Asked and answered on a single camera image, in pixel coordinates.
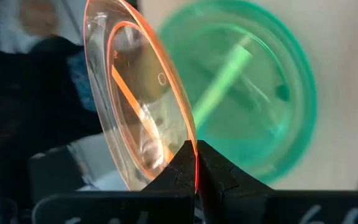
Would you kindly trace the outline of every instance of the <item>green plastic lid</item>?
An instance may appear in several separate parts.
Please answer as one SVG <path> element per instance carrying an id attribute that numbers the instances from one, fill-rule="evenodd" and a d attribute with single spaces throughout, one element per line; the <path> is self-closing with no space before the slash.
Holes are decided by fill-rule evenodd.
<path id="1" fill-rule="evenodd" d="M 288 29 L 245 1 L 199 1 L 160 32 L 191 104 L 198 139 L 262 182 L 310 141 L 316 90 Z"/>

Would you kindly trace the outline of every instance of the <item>white tabletop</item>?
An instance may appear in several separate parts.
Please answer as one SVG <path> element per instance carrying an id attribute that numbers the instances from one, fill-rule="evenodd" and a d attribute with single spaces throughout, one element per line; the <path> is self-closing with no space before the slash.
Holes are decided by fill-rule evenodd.
<path id="1" fill-rule="evenodd" d="M 147 0 L 154 29 L 192 0 Z M 300 41 L 318 87 L 318 121 L 308 152 L 276 189 L 358 188 L 358 1 L 256 0 Z"/>

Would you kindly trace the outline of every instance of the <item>dark cloth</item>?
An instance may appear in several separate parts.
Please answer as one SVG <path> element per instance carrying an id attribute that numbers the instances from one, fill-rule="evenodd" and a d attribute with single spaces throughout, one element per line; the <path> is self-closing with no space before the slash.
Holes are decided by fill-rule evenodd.
<path id="1" fill-rule="evenodd" d="M 19 206 L 30 204 L 30 156 L 101 132 L 68 74 L 66 59 L 80 50 L 54 37 L 29 54 L 0 52 L 0 196 Z"/>

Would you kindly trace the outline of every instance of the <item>black holder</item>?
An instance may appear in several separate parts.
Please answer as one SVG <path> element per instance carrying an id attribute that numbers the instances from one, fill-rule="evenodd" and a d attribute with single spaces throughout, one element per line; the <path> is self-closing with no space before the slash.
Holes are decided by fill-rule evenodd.
<path id="1" fill-rule="evenodd" d="M 201 202 L 210 223 L 358 223 L 358 191 L 273 190 L 198 141 L 187 141 L 165 170 L 140 192 L 75 192 L 55 195 L 34 209 L 35 224 L 193 223 Z"/>

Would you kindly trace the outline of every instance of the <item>blurred background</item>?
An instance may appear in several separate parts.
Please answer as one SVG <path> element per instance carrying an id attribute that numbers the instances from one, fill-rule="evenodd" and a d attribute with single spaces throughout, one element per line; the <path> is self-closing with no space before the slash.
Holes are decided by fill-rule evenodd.
<path id="1" fill-rule="evenodd" d="M 49 1 L 53 10 L 44 16 L 52 15 L 54 22 L 48 32 L 83 45 L 86 0 Z M 169 15 L 190 1 L 132 3 L 137 3 L 140 13 L 158 30 Z M 276 15 L 300 42 L 314 72 L 319 100 L 316 129 L 306 154 L 271 187 L 358 189 L 358 1 L 254 2 Z M 42 40 L 32 35 L 39 30 L 22 25 L 21 7 L 25 6 L 19 0 L 0 0 L 3 52 L 27 53 Z M 29 164 L 35 201 L 72 190 L 126 190 L 102 133 L 37 154 Z"/>

